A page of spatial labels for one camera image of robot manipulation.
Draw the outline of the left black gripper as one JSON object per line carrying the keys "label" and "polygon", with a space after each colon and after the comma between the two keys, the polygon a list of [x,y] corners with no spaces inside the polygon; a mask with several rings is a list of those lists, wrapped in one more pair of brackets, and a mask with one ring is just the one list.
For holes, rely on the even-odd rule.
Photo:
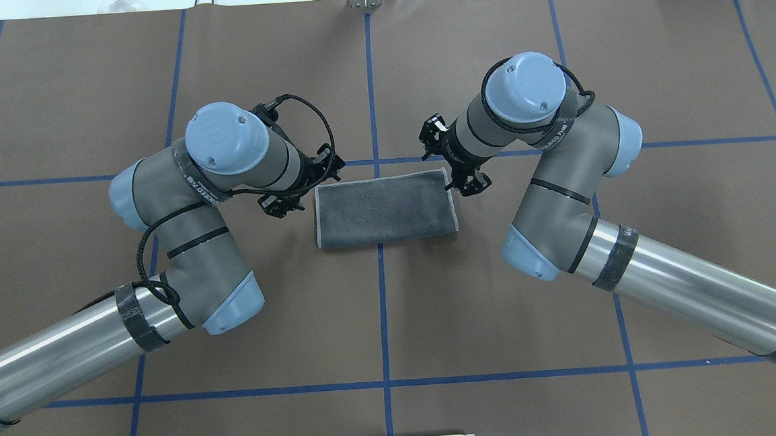
{"label": "left black gripper", "polygon": [[295,211],[305,211],[305,206],[300,203],[300,197],[317,185],[333,179],[340,181],[340,171],[345,168],[346,162],[342,159],[330,143],[324,143],[317,150],[314,157],[300,153],[301,171],[297,178],[297,196],[283,196],[264,194],[258,199],[258,206],[262,212],[271,217],[282,219]]}

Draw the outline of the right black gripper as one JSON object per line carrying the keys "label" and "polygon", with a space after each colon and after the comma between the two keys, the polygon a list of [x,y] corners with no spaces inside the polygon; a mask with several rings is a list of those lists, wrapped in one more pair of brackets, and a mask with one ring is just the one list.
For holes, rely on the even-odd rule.
{"label": "right black gripper", "polygon": [[423,122],[418,141],[424,146],[422,161],[440,155],[452,168],[451,180],[444,190],[455,189],[461,196],[481,194],[492,185],[491,178],[475,170],[475,156],[461,144],[457,126],[447,127],[441,114],[434,114]]}

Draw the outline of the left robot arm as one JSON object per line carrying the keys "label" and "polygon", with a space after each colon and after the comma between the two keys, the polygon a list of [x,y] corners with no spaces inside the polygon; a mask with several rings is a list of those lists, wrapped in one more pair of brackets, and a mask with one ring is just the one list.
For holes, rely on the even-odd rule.
{"label": "left robot arm", "polygon": [[111,207],[142,233],[139,278],[0,350],[0,433],[188,330],[222,335],[261,311],[266,299],[219,205],[253,194],[283,218],[345,165],[334,137],[307,155],[278,126],[278,106],[294,99],[205,105],[182,138],[114,177]]}

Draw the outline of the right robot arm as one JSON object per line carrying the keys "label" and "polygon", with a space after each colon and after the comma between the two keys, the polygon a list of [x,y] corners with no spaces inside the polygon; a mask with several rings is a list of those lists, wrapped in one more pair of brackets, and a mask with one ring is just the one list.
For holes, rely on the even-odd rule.
{"label": "right robot arm", "polygon": [[774,287],[594,214],[599,182],[630,168],[643,135],[566,66],[531,51],[496,62],[455,121],[429,117],[418,140],[424,159],[446,160],[447,189],[464,197],[490,187],[483,164],[511,143],[541,153],[502,248],[513,268],[543,281],[577,275],[776,365]]}

